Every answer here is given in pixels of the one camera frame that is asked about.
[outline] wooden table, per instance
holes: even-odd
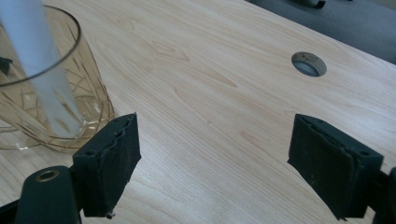
[[[118,116],[137,112],[143,159],[112,220],[339,223],[287,164],[293,118],[324,119],[396,166],[396,66],[243,0],[47,0],[82,26]],[[308,77],[298,51],[327,64]],[[71,156],[0,152],[0,203]],[[348,223],[371,223],[365,219]]]

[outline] white straw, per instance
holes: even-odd
[[[2,0],[0,21],[21,61],[26,76],[31,77],[59,62],[57,51],[40,0]],[[57,67],[32,79],[35,92],[53,133],[74,137],[82,120],[65,72]]]

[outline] black robotic claw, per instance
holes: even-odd
[[[0,208],[0,223],[80,223],[113,209],[141,159],[136,114],[113,119],[73,155],[73,166],[30,175],[21,198]]]

